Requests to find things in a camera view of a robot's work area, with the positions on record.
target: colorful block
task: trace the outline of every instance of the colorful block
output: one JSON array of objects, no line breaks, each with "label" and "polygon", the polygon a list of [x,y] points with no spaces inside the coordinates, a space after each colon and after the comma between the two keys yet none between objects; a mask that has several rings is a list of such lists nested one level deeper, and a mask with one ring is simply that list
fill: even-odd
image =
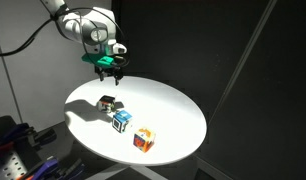
[{"label": "colorful block", "polygon": [[97,108],[101,112],[110,113],[114,110],[115,98],[104,95],[97,103]]},{"label": "colorful block", "polygon": [[145,127],[134,134],[133,144],[143,152],[147,152],[154,144],[155,132]]},{"label": "colorful block", "polygon": [[119,111],[113,115],[112,126],[118,132],[123,133],[132,127],[132,115],[125,110]]}]

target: round white table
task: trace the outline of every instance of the round white table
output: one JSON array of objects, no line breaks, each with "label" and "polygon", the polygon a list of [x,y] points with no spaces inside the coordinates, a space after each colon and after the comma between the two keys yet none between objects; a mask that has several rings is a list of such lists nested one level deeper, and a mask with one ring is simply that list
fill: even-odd
[{"label": "round white table", "polygon": [[[113,113],[99,112],[103,95],[115,97],[116,105],[133,116],[133,127],[119,133],[112,127]],[[156,166],[191,155],[206,136],[206,121],[200,108],[185,94],[163,83],[139,77],[124,77],[115,86],[113,77],[87,82],[65,102],[65,122],[86,148],[115,162]],[[156,133],[155,143],[144,153],[133,145],[141,127]]]}]

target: blue and white cube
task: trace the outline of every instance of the blue and white cube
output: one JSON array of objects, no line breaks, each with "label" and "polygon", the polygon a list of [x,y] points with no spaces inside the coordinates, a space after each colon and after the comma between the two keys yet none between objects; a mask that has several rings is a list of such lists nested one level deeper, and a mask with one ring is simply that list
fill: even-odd
[{"label": "blue and white cube", "polygon": [[119,133],[127,131],[133,126],[132,115],[125,110],[117,112],[115,115],[113,115],[112,126]]}]

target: dark wall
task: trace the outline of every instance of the dark wall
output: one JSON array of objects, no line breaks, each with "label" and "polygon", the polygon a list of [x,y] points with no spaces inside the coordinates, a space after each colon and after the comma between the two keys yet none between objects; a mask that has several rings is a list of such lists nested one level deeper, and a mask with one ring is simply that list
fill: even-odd
[{"label": "dark wall", "polygon": [[209,134],[239,179],[306,179],[306,2],[276,4]]},{"label": "dark wall", "polygon": [[131,52],[125,71],[180,89],[207,114],[214,111],[267,0],[121,4]]},{"label": "dark wall", "polygon": [[[268,1],[121,1],[131,75],[212,114]],[[234,179],[306,179],[306,2],[278,1],[199,155]]]}]

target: cable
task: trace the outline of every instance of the cable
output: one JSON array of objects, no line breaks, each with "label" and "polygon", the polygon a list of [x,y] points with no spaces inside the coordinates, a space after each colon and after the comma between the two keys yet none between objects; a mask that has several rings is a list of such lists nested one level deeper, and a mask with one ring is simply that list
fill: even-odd
[{"label": "cable", "polygon": [[[84,48],[84,51],[85,53],[87,54],[88,58],[91,60],[91,62],[95,64],[94,60],[90,57],[89,53],[87,52],[87,49],[86,49],[86,46],[85,46],[85,41],[84,41],[84,38],[83,38],[83,33],[82,33],[82,15],[81,15],[81,12],[78,11],[78,10],[93,10],[93,11],[96,11],[97,13],[100,13],[101,15],[105,16],[107,19],[109,19],[115,26],[116,28],[120,31],[123,39],[125,39],[125,35],[122,31],[122,29],[120,28],[120,26],[115,22],[113,21],[109,16],[107,16],[106,14],[94,9],[94,8],[88,8],[88,7],[80,7],[80,8],[73,8],[73,9],[70,9],[68,11],[63,11],[62,13],[59,13],[56,15],[56,17],[52,17],[50,19],[48,19],[47,21],[45,21],[19,48],[17,48],[16,50],[14,51],[10,51],[10,52],[6,52],[6,53],[0,53],[0,56],[10,56],[10,55],[13,55],[13,54],[16,54],[16,53],[19,53],[20,51],[23,51],[25,48],[27,48],[34,40],[35,40],[35,37],[37,36],[37,34],[48,24],[50,23],[51,21],[55,21],[55,23],[58,25],[58,23],[56,22],[56,19],[58,19],[58,17],[60,16],[64,16],[64,15],[67,15],[71,12],[78,12],[79,13],[79,16],[80,16],[80,23],[79,23],[79,27],[80,27],[80,35],[81,35],[81,40],[82,40],[82,45],[83,45],[83,48]],[[124,62],[123,63],[120,63],[120,65],[113,65],[113,67],[125,67],[126,65],[129,64],[129,60],[126,60],[126,59],[123,59]]]},{"label": "cable", "polygon": [[[82,40],[83,48],[84,48],[84,51],[85,51],[85,53],[87,54],[88,58],[90,59],[90,61],[91,61],[94,65],[96,65],[95,62],[94,62],[94,60],[89,56],[89,53],[87,52],[87,49],[86,49],[86,46],[85,46],[85,42],[84,42],[84,38],[83,38],[83,34],[82,34],[82,26],[81,26],[81,24],[82,24],[82,16],[81,16],[81,12],[78,11],[78,10],[93,10],[93,11],[95,11],[95,12],[97,12],[97,13],[99,13],[99,14],[105,16],[105,17],[106,17],[107,19],[109,19],[109,20],[116,26],[116,28],[120,31],[120,33],[121,33],[123,39],[125,39],[125,35],[124,35],[122,29],[120,28],[120,26],[119,26],[115,21],[113,21],[113,20],[112,20],[109,16],[107,16],[106,14],[104,14],[104,13],[102,13],[101,11],[98,11],[98,10],[96,10],[96,9],[94,9],[94,8],[79,7],[79,8],[69,9],[68,11],[63,11],[62,13],[58,14],[58,17],[60,17],[60,16],[67,15],[67,14],[72,13],[72,12],[78,12],[78,13],[79,13],[79,16],[80,16],[79,27],[80,27],[80,35],[81,35],[81,40]],[[121,65],[113,65],[112,67],[125,67],[125,66],[128,65],[128,64],[129,64],[129,60],[125,60],[123,63],[121,63]]]},{"label": "cable", "polygon": [[52,21],[52,19],[48,19],[45,21],[19,48],[17,48],[14,51],[6,52],[6,53],[0,53],[0,56],[10,56],[13,54],[16,54],[20,51],[23,51],[25,48],[27,48],[35,39],[36,35],[48,24]]},{"label": "cable", "polygon": [[98,11],[94,8],[89,8],[89,7],[73,8],[73,9],[69,9],[68,11],[64,11],[64,13],[62,13],[62,14],[66,15],[66,14],[69,14],[69,13],[74,12],[76,10],[93,10],[93,11],[96,11],[96,12],[102,14],[103,16],[105,16],[107,19],[109,19],[116,26],[116,28],[121,32],[121,35],[122,35],[123,39],[125,39],[124,32],[122,31],[120,26],[118,24],[116,24],[116,22],[113,21],[108,15],[106,15],[106,14],[102,13],[101,11]]}]

